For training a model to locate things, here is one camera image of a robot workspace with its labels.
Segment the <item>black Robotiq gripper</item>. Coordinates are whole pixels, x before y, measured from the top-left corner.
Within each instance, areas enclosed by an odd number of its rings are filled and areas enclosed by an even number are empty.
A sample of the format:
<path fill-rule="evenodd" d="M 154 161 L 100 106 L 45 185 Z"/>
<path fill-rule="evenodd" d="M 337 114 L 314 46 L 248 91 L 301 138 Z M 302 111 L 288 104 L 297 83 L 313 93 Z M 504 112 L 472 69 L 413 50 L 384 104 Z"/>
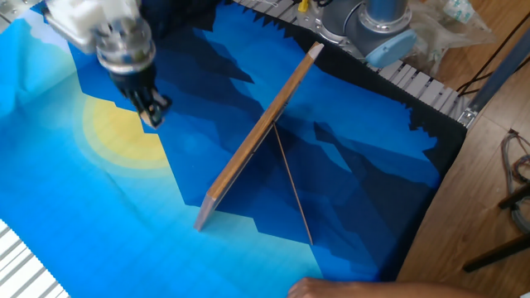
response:
<path fill-rule="evenodd" d="M 155 80 L 157 68 L 150 64 L 146 69 L 129 74 L 108 72 L 119 92 L 128 98 L 143 122 L 150 127 L 159 127 L 170 110 L 172 100 L 158 93 Z"/>

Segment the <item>person's right hand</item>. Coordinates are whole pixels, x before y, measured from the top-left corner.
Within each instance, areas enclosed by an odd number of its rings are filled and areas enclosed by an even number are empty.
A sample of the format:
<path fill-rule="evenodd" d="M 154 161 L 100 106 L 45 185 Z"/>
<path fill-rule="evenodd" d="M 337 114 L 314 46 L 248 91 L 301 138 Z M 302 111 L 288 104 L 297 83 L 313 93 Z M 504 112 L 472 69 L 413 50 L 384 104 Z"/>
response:
<path fill-rule="evenodd" d="M 287 298 L 343 298 L 350 294 L 351 290 L 343 282 L 304 277 L 291 287 Z"/>

